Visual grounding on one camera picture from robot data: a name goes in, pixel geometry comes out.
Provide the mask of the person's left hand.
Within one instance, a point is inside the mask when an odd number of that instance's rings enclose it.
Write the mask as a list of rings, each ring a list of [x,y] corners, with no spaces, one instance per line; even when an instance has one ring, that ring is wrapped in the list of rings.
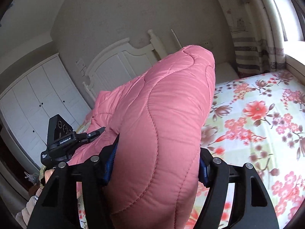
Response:
[[[53,172],[54,172],[54,169],[50,169],[50,170],[47,170],[47,171],[44,172],[45,183],[48,182],[48,180],[51,177],[51,175],[53,174]]]

